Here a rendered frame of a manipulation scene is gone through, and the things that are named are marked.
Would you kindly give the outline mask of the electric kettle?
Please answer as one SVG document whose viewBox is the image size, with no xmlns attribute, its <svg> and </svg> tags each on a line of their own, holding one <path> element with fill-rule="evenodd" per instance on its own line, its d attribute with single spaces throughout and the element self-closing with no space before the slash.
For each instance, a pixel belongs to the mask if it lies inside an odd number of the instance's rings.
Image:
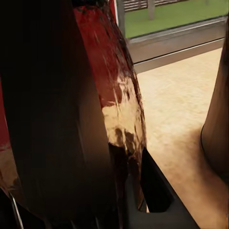
<svg viewBox="0 0 229 229">
<path fill-rule="evenodd" d="M 111 0 L 0 0 L 0 229 L 123 229 L 120 127 L 147 149 Z"/>
</svg>

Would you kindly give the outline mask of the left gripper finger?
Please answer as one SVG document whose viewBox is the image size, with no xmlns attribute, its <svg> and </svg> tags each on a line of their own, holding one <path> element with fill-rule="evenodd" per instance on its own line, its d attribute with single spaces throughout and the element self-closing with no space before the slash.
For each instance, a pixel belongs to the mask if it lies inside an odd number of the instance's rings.
<svg viewBox="0 0 229 229">
<path fill-rule="evenodd" d="M 138 135 L 120 127 L 123 229 L 200 229 Z M 131 159 L 147 203 L 139 211 Z"/>
</svg>

